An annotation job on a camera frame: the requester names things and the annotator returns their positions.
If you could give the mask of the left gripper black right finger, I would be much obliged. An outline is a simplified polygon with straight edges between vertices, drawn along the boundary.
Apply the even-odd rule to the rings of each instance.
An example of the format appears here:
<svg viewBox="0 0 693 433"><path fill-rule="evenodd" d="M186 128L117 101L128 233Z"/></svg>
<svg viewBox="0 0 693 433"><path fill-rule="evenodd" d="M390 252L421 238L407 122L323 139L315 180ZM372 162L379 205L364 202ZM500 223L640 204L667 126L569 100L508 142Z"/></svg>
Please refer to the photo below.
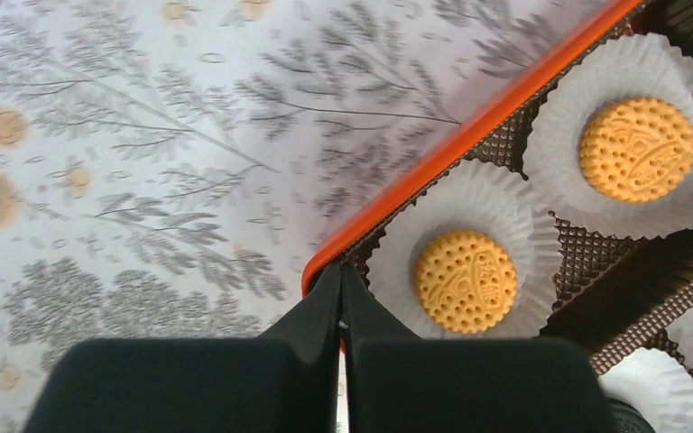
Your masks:
<svg viewBox="0 0 693 433"><path fill-rule="evenodd" d="M532 339L423 339L341 269L353 432L613 432L585 354Z"/></svg>

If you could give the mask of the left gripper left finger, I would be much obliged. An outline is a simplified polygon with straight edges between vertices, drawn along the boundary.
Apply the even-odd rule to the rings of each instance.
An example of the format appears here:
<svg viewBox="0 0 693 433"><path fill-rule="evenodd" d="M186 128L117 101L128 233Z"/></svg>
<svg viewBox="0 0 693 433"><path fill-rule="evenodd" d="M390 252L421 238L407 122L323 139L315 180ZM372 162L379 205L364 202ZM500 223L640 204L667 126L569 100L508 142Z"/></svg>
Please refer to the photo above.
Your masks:
<svg viewBox="0 0 693 433"><path fill-rule="evenodd" d="M93 339L59 361L28 432L333 432L338 264L254 338Z"/></svg>

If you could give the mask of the orange compartment cookie box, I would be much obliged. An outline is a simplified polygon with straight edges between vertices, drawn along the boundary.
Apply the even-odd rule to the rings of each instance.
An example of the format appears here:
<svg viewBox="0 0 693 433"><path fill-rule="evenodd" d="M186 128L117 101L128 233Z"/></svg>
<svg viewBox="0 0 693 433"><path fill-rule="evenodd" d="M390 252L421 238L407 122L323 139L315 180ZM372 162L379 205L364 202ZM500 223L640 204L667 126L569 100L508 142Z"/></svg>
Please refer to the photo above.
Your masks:
<svg viewBox="0 0 693 433"><path fill-rule="evenodd" d="M614 1L475 115L471 125L439 144L409 173L365 206L307 264L309 292L332 261L366 276L367 261L386 226L463 160L523 170L531 122L559 80L594 48L623 35L660 34L693 59L693 1ZM693 380L693 228L653 240L604 236L576 218L557 218L563 259L554 276L557 302L544 336L567 339L589 352L605 373L641 347L678 361Z"/></svg>

